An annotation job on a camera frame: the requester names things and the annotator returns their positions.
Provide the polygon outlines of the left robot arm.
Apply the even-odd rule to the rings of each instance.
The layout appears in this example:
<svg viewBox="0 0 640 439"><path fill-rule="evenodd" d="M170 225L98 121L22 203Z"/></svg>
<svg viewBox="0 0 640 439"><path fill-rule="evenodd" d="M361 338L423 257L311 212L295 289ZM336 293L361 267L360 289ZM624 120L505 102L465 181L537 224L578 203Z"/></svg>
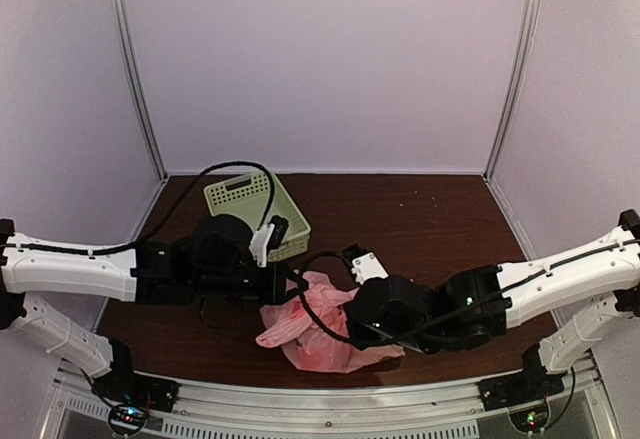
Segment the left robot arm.
<svg viewBox="0 0 640 439"><path fill-rule="evenodd" d="M79 367L95 394L114 401L172 396L171 381L153 385L135 373L128 346L93 334L37 301L38 292L86 294L142 305L188 305L210 295L282 305L308 288L268 255L288 229L275 216L257 230L240 218L204 217L171 243L140 238L129 244L81 247L33 239L1 222L1 327L22 330Z"/></svg>

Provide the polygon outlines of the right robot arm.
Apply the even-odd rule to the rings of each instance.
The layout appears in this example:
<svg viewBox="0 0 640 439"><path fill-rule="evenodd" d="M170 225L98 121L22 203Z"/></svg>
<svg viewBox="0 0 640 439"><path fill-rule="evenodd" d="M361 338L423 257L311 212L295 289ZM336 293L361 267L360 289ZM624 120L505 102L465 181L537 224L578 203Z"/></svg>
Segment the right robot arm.
<svg viewBox="0 0 640 439"><path fill-rule="evenodd" d="M551 376L568 371L619 323L639 314L639 215L621 213L617 227L581 247L531 262L460 272L437 288L378 263L354 268L361 285L346 307L359 349L402 345L425 354L463 351L553 309L583 302L571 320L535 344L513 378L519 399L535 399Z"/></svg>

